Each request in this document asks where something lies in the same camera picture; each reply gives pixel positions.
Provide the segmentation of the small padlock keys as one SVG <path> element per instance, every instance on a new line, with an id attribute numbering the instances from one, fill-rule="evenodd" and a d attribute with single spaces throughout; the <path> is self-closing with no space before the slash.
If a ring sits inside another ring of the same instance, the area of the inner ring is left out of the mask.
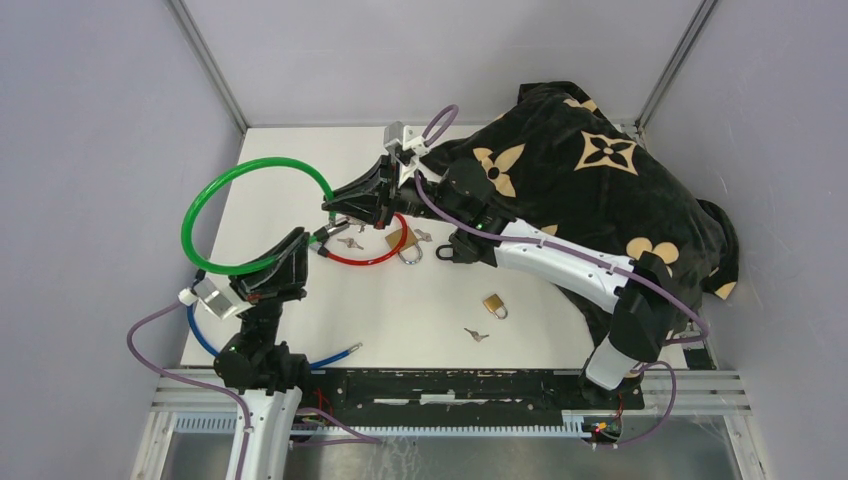
<path id="1" fill-rule="evenodd" d="M 471 336 L 471 338 L 477 343 L 480 343 L 484 339 L 487 339 L 489 337 L 489 334 L 481 334 L 478 331 L 471 330 L 468 328 L 464 328 L 464 331 L 467 332 Z"/>

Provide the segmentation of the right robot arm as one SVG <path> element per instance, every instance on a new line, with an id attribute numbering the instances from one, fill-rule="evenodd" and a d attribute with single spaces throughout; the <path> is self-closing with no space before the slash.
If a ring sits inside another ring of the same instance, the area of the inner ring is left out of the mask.
<path id="1" fill-rule="evenodd" d="M 475 160 L 453 163 L 428 181 L 410 164 L 383 155 L 358 179 L 324 197 L 323 210 L 376 229 L 396 213 L 455 226 L 450 242 L 462 263 L 528 273 L 570 291 L 610 314 L 609 331 L 577 382 L 591 408 L 612 401 L 624 379 L 657 361 L 679 315 L 695 311 L 674 293 L 667 267 L 653 254 L 634 260 L 560 239 L 500 210 L 494 185 Z"/>

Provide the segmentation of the red cable lock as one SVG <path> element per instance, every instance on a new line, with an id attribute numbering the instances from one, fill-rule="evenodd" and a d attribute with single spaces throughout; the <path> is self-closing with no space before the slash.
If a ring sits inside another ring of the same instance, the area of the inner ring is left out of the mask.
<path id="1" fill-rule="evenodd" d="M 408 227 L 406 219 L 399 213 L 394 214 L 394 219 L 397 220 L 400 224 L 400 228 Z M 365 222 L 362 220 L 358 220 L 352 217 L 340 217 L 336 220 L 332 220 L 329 224 L 325 225 L 321 229 L 319 229 L 316 233 L 314 233 L 310 237 L 310 248 L 314 250 L 319 256 L 324 258 L 329 258 L 338 263 L 342 263 L 345 265 L 351 266 L 372 266 L 376 264 L 383 263 L 392 257 L 396 256 L 396 251 L 393 249 L 389 249 L 386 253 L 369 259 L 350 259 L 346 257 L 342 257 L 332 253 L 327 249 L 325 244 L 338 233 L 346 230 L 351 225 L 365 225 Z"/>

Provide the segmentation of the small brass padlock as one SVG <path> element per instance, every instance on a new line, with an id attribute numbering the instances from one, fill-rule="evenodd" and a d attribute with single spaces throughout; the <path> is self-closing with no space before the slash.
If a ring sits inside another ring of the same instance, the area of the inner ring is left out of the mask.
<path id="1" fill-rule="evenodd" d="M 482 304 L 484 308 L 497 319 L 503 320 L 509 315 L 505 303 L 497 294 L 489 295 L 482 301 Z"/>

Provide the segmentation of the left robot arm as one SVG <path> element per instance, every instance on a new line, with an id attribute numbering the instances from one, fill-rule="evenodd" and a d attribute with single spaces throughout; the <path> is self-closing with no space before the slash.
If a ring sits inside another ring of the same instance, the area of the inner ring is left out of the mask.
<path id="1" fill-rule="evenodd" d="M 217 315 L 240 327 L 213 361 L 213 370 L 237 397 L 239 416 L 229 479 L 267 479 L 285 463 L 284 435 L 294 410 L 313 397 L 315 384 L 303 354 L 277 340 L 283 306 L 306 297 L 309 233 L 293 229 L 258 260 L 257 271 L 230 275 L 221 289 L 229 302 Z"/>

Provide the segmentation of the red cable lock keys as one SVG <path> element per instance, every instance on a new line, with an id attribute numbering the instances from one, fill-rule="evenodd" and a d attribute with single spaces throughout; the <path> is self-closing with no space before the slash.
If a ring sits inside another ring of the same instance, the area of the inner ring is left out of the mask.
<path id="1" fill-rule="evenodd" d="M 348 249 L 364 249 L 364 247 L 355 238 L 352 237 L 339 238 L 338 242 L 342 243 Z"/>

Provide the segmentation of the large brass padlock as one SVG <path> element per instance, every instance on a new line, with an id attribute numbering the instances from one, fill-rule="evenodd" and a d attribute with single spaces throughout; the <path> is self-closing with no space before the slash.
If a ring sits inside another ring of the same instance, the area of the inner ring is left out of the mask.
<path id="1" fill-rule="evenodd" d="M 388 246 L 396 251 L 396 256 L 406 265 L 416 265 L 423 259 L 423 250 L 419 240 L 408 227 L 397 229 L 384 237 Z"/>

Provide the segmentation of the green cable lock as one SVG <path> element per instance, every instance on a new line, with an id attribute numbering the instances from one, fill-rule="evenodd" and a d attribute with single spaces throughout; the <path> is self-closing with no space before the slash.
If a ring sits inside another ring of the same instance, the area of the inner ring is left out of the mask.
<path id="1" fill-rule="evenodd" d="M 224 265 L 204 258 L 194 244 L 194 226 L 203 208 L 225 186 L 251 172 L 268 168 L 287 168 L 309 176 L 321 189 L 326 200 L 336 197 L 328 180 L 312 165 L 289 157 L 263 157 L 238 164 L 225 171 L 201 190 L 189 205 L 180 227 L 180 243 L 187 259 L 200 270 L 218 275 L 244 275 L 259 272 L 273 264 L 278 255 L 242 265 Z"/>

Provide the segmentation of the black padlock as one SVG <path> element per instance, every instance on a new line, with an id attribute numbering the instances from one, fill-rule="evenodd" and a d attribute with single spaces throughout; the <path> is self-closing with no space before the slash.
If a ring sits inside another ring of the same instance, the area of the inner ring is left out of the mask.
<path id="1" fill-rule="evenodd" d="M 435 250 L 435 256 L 440 261 L 455 264 L 473 264 L 478 261 L 474 250 L 452 244 L 439 245 Z"/>

